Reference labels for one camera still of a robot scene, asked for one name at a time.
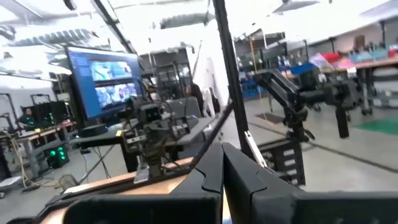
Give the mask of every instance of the green mat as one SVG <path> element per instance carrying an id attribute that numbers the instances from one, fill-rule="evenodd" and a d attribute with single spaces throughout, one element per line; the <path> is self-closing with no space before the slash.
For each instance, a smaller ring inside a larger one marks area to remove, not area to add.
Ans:
<path id="1" fill-rule="evenodd" d="M 367 131 L 375 131 L 379 133 L 398 135 L 398 118 L 380 119 L 377 121 L 360 124 L 355 128 Z"/>

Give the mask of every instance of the black cable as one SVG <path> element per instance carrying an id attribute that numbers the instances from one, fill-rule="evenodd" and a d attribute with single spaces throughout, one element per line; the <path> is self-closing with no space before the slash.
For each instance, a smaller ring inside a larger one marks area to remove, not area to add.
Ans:
<path id="1" fill-rule="evenodd" d="M 105 176 L 106 176 L 107 178 L 112 178 L 112 177 L 110 176 L 109 171 L 108 171 L 108 168 L 106 167 L 105 162 L 104 162 L 104 160 L 103 160 L 100 147 L 97 146 L 98 152 L 95 150 L 95 148 L 93 148 L 93 149 L 94 149 L 95 154 L 97 154 L 97 156 L 98 156 L 99 159 L 101 160 L 102 166 L 104 167 Z"/>
<path id="2" fill-rule="evenodd" d="M 109 147 L 109 149 L 105 152 L 103 157 L 106 157 L 108 155 L 108 153 L 113 149 L 115 145 L 112 145 L 111 147 Z M 81 184 L 87 177 L 88 175 L 98 166 L 98 164 L 100 164 L 100 160 L 98 160 L 94 166 L 86 173 L 86 175 L 84 175 L 80 180 L 79 180 L 79 184 Z"/>

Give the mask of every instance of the cable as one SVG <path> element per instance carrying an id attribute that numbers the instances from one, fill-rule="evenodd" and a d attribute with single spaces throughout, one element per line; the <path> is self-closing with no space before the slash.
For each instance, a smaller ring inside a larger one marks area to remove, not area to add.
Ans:
<path id="1" fill-rule="evenodd" d="M 104 160 L 103 160 L 100 147 L 97 146 L 97 149 L 98 149 L 98 152 L 95 150 L 95 148 L 93 148 L 95 154 L 97 154 L 97 156 L 99 157 L 99 159 L 100 159 L 100 161 L 101 161 L 101 163 L 102 163 L 102 166 L 104 167 L 104 171 L 105 171 L 105 176 L 106 176 L 106 178 L 112 178 L 111 175 L 109 174 L 108 168 L 106 167 L 105 162 L 104 162 Z"/>
<path id="2" fill-rule="evenodd" d="M 18 150 L 18 143 L 16 142 L 16 140 L 7 131 L 2 130 L 2 132 L 11 140 L 12 148 L 15 151 L 15 153 L 17 155 L 17 158 L 19 160 L 19 163 L 21 165 L 22 184 L 24 185 L 24 188 L 26 189 L 26 188 L 28 188 L 30 186 L 33 186 L 33 187 L 39 187 L 39 186 L 57 187 L 57 184 L 46 185 L 50 181 L 54 180 L 54 179 L 51 179 L 51 178 L 43 178 L 43 179 L 49 179 L 50 180 L 50 181 L 44 182 L 43 184 L 38 184 L 38 183 L 34 182 L 33 180 L 30 180 L 28 178 L 28 176 L 26 175 L 26 172 L 25 172 L 23 157 L 22 157 L 21 152 Z"/>

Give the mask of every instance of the ceiling light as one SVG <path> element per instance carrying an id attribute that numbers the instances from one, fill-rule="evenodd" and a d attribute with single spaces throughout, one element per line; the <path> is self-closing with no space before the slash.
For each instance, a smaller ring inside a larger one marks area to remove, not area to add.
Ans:
<path id="1" fill-rule="evenodd" d="M 287 12 L 290 10 L 301 9 L 303 7 L 312 6 L 320 3 L 319 1 L 294 1 L 294 0 L 282 0 L 282 5 L 274 10 L 273 13 Z"/>

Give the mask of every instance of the pink object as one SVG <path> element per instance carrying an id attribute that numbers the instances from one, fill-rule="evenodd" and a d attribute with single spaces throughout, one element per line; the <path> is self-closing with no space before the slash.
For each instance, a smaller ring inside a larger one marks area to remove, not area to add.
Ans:
<path id="1" fill-rule="evenodd" d="M 341 59 L 339 62 L 335 64 L 337 68 L 352 68 L 355 67 L 355 64 L 348 58 Z"/>

